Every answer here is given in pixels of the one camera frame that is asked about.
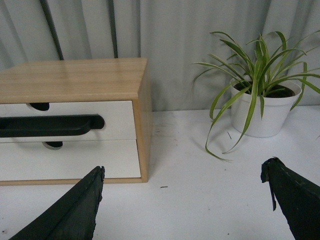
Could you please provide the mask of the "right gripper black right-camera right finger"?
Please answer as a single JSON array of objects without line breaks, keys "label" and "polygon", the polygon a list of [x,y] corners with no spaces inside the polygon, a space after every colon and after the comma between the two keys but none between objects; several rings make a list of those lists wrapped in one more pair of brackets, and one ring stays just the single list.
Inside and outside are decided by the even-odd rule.
[{"label": "right gripper black right-camera right finger", "polygon": [[285,166],[277,157],[261,165],[261,182],[268,182],[272,209],[280,206],[296,240],[320,238],[320,187]]}]

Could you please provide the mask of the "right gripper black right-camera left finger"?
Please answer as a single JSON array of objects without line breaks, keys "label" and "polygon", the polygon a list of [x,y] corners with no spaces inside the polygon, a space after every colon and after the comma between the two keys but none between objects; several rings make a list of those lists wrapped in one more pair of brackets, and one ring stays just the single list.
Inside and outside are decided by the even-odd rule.
[{"label": "right gripper black right-camera left finger", "polygon": [[91,240],[102,200],[105,168],[97,166],[12,240]]}]

